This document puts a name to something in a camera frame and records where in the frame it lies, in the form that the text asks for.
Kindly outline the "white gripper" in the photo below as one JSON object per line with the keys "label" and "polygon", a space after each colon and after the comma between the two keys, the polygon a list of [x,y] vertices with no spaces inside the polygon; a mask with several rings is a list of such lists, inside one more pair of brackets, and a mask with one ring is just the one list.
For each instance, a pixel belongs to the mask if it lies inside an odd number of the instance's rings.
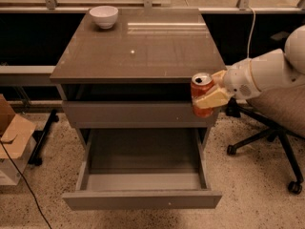
{"label": "white gripper", "polygon": [[217,88],[210,94],[197,97],[193,104],[199,109],[208,109],[226,105],[232,96],[236,99],[250,99],[259,96],[252,74],[252,60],[244,59],[226,70],[212,75],[213,82],[224,88]]}

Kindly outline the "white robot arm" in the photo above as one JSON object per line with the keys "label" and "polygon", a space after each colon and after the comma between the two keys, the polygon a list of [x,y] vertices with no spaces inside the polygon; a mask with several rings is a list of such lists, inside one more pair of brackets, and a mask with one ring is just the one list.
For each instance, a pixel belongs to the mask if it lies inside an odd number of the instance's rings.
{"label": "white robot arm", "polygon": [[293,31],[284,50],[277,49],[246,58],[212,75],[214,85],[206,94],[193,97],[198,109],[226,105],[229,100],[251,99],[263,92],[305,84],[305,26]]}

